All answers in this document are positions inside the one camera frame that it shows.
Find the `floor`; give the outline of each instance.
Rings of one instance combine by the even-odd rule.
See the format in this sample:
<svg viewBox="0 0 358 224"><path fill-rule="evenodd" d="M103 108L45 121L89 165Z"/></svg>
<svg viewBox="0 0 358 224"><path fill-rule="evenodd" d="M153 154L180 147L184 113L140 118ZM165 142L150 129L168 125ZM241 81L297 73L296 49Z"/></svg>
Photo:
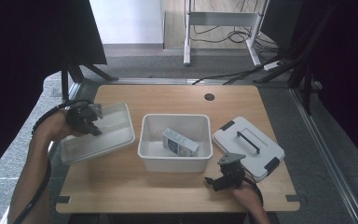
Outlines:
<svg viewBox="0 0 358 224"><path fill-rule="evenodd" d="M91 0L90 2L93 5L99 0ZM165 13L165 32L170 29L180 31L180 29L167 27L171 27L169 26L170 22L179 24L179 26L184 25L182 23L184 19L182 16L184 13L184 1L165 0L163 2L165 8L167 8ZM231 3L229 7L225 4L218 5L219 2L199 0L197 3L200 3L200 5L196 7L208 7L210 10L220 10L219 8L234 10L241 1L225 1L225 3ZM249 5L247 8L253 11L255 1L247 3ZM176 11L170 11L169 8L176 8ZM172 18L177 18L176 21L170 19L170 13L174 15ZM152 60L156 60L156 57L159 59L172 59L172 57L180 59L183 55L182 43L184 40L184 37L180 36L180 34L165 33L164 43L153 42L146 45L140 43L120 43L117 45L117 43L105 42L105 54L107 58L125 58L126 60L134 60L131 62L143 63L153 62ZM233 49L225 46L225 44L231 45L232 43L222 43L222 45L204 42L193 43L192 48L198 50L195 50L192 56L198 57L198 61L186 68L186 71L192 73L193 77L185 77L186 73L179 73L174 78L123 77L119 82L111 83L95 76L95 74L85 73L87 80L81 87L72 85L72 82L70 83L72 87L71 93L75 95L76 92L76 97L92 98L97 88L102 84L191 84L197 78L208 74L203 73L203 71L194 72L198 67L205 66L204 64L208 60L204 59L209 59L208 57L214 56L220 59L228 57L229 59L238 60L238 57L246 58L249 56L246 50L241 50L244 49L243 44L237 44L236 49ZM229 70L231 69L230 66L238 66L238 63L229 63L232 61L227 61L226 67L224 65L219 67ZM150 66L150 71L153 72L153 66ZM286 86L285 81L288 76L290 76L290 73L267 84L256 84L278 143L285 149L285 161L298 196L296 200L300 200L301 203L301 208L298 211L280 212L276 214L277 218L280 223L358 223L358 150L324 109L323 104L318 100L317 94L312 94L311 96L312 115L304 114L297 97L298 91L290 90ZM256 75L238 81L236 84L254 85L252 82L254 78L256 78ZM204 84L219 85L221 83L219 80L209 80ZM30 140L30 130L32 130L34 123L41 115L60 102L61 76L60 74L54 74L46 79L44 92L38 104L26 123L24 123L17 138L7 149L7 153L0 160L0 223L6 223L5 213L25 160L26 148ZM62 165L60 155L55 150L50 152L50 157L52 158L53 175L50 179L49 187L52 197L56 198L60 193L62 181L68 167ZM69 216L58 214L54 209L51 209L51 216L52 223L66 223L69 220ZM107 222L106 219L101 219L100 223Z"/></svg>

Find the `wooden tabletop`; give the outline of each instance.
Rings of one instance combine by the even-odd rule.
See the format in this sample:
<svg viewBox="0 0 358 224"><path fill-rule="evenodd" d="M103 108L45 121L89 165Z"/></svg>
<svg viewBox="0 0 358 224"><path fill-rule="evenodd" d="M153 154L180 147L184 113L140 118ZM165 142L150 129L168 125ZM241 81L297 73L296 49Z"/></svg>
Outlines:
<svg viewBox="0 0 358 224"><path fill-rule="evenodd" d="M204 96L211 93L214 100ZM217 161L222 150L213 143L213 157L203 173L147 172L137 154L142 119L146 114L204 114L211 134L228 121L242 116L276 141L269 117L254 86L106 85L98 89L95 103L128 105L136 139L121 150L71 165L57 203L60 213L188 213L243 212L229 192L215 192L204 177L222 176ZM299 202L284 161L258 183L267 211L296 211Z"/></svg>

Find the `hand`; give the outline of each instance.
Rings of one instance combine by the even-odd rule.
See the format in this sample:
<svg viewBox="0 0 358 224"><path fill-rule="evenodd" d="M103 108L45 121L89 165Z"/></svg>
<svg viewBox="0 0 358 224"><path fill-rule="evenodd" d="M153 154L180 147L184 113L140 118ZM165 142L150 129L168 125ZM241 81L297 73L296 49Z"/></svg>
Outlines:
<svg viewBox="0 0 358 224"><path fill-rule="evenodd" d="M252 214L256 223L269 223L267 213L264 210L257 193L250 184L242 181L239 188L231 188L229 191L232 193L238 203L240 203Z"/></svg>
<svg viewBox="0 0 358 224"><path fill-rule="evenodd" d="M34 137L42 137L49 141L60 141L68 135L82 135L82 133L69 127L66 122L67 114L67 110L60 109L50 117L46 118L35 130Z"/></svg>

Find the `white tray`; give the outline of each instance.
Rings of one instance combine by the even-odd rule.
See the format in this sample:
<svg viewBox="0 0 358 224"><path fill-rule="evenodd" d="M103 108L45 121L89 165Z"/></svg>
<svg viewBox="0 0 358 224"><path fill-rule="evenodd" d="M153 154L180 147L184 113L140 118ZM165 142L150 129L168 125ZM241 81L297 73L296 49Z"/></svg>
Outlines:
<svg viewBox="0 0 358 224"><path fill-rule="evenodd" d="M238 136L237 132L258 147L259 154L256 148ZM249 170L256 182L269 175L284 158L283 149L243 117L237 117L220 128L213 134L213 140L225 152L245 155L241 164Z"/></svg>
<svg viewBox="0 0 358 224"><path fill-rule="evenodd" d="M103 119L94 121L102 134L81 137L68 136L61 141L61 159L65 164L90 160L133 143L130 111L125 103L103 108Z"/></svg>

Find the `shallow white container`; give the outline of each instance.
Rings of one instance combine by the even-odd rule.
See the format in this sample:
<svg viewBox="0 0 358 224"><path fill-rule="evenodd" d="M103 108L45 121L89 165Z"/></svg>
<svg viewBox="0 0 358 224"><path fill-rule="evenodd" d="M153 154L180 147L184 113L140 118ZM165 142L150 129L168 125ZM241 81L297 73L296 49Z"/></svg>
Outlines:
<svg viewBox="0 0 358 224"><path fill-rule="evenodd" d="M65 164L90 160L133 143L130 111L125 103L103 108L103 119L94 121L102 134L81 137L68 136L61 141L61 159Z"/></svg>
<svg viewBox="0 0 358 224"><path fill-rule="evenodd" d="M200 144L198 157L179 157L163 147L162 134L167 128ZM143 159L147 171L203 172L213 155L209 118L193 114L145 115L138 155Z"/></svg>

